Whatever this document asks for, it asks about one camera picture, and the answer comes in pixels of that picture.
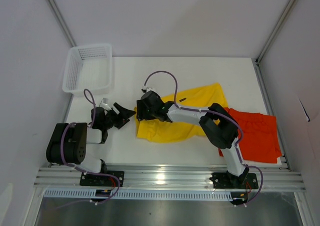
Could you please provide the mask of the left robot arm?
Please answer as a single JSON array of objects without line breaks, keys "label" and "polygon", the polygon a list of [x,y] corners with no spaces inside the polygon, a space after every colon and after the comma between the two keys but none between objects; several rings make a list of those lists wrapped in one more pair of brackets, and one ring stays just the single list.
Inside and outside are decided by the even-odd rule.
[{"label": "left robot arm", "polygon": [[121,129],[136,112],[118,103],[110,107],[102,101],[91,110],[91,122],[58,123],[46,149],[49,163],[66,165],[83,173],[91,172],[91,180],[98,186],[105,185],[109,179],[106,163],[87,153],[87,145],[104,144],[108,130]]}]

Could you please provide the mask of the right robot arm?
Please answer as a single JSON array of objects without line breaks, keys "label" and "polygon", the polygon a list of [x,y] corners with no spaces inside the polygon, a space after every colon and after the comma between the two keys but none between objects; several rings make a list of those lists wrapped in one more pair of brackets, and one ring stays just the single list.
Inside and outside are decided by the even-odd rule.
[{"label": "right robot arm", "polygon": [[220,149],[227,165],[227,177],[233,187],[241,187],[247,180],[249,169],[241,161],[236,149],[241,136],[240,126],[218,103],[209,107],[191,107],[174,101],[164,102],[154,91],[148,91],[136,101],[137,119],[161,122],[183,122],[200,126],[210,143]]}]

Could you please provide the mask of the orange shorts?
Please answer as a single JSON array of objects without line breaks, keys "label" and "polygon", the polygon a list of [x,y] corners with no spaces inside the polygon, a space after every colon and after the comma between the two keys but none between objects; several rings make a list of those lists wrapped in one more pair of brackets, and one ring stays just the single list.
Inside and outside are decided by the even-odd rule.
[{"label": "orange shorts", "polygon": [[233,108],[226,108],[226,111],[244,132],[244,137],[239,143],[243,159],[276,164],[282,155],[276,117],[261,113],[240,112]]}]

